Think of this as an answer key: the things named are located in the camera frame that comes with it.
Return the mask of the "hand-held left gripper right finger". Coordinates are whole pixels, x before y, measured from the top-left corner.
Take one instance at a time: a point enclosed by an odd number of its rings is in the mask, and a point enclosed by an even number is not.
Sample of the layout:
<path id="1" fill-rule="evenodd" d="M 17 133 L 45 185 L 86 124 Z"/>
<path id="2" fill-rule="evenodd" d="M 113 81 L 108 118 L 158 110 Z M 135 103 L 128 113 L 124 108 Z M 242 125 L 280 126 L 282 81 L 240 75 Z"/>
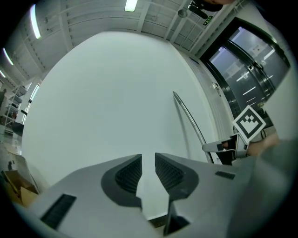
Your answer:
<path id="1" fill-rule="evenodd" d="M 228 229 L 253 171 L 253 158 L 239 167 L 155 154 L 156 174 L 169 195 L 166 238 L 229 238 Z"/>

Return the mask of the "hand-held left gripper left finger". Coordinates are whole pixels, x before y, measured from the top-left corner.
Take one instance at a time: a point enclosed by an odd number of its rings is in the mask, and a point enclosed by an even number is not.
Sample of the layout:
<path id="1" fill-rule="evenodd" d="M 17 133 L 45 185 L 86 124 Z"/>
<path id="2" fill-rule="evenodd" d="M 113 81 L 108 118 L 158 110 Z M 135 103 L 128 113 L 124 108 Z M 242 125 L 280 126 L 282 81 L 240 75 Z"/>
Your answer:
<path id="1" fill-rule="evenodd" d="M 78 169 L 30 206 L 44 238 L 157 238 L 136 195 L 142 156 L 131 155 Z"/>

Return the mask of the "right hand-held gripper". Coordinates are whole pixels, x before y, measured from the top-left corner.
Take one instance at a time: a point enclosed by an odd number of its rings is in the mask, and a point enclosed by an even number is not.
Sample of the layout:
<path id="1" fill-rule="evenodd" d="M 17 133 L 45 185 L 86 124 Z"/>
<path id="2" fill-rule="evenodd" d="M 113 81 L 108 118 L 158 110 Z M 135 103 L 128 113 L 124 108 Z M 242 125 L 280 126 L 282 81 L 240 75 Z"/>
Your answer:
<path id="1" fill-rule="evenodd" d="M 251 106 L 246 106 L 232 124 L 237 129 L 237 133 L 224 141 L 202 146 L 204 152 L 217 152 L 223 165 L 232 165 L 235 159 L 246 157 L 251 140 L 266 126 L 266 122 Z"/>

